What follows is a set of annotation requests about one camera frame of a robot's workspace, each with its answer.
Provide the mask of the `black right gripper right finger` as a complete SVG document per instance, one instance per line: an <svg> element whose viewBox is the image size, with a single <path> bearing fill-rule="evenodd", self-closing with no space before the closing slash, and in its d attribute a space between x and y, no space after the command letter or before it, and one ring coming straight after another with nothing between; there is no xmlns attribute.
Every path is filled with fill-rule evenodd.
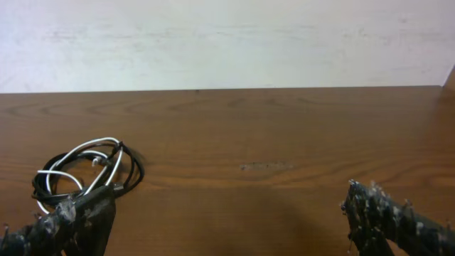
<svg viewBox="0 0 455 256"><path fill-rule="evenodd" d="M348 239L358 255L393 255L393 242L407 255L454 255L454 229L418 214L409 200L392 200L377 184L351 179L341 210L348 219Z"/></svg>

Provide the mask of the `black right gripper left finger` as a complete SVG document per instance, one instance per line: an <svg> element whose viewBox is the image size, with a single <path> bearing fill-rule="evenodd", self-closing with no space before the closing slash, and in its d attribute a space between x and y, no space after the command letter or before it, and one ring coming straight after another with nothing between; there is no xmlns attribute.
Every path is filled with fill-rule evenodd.
<svg viewBox="0 0 455 256"><path fill-rule="evenodd" d="M2 255L103 255L116 216L114 189L69 197L16 232L5 231Z"/></svg>

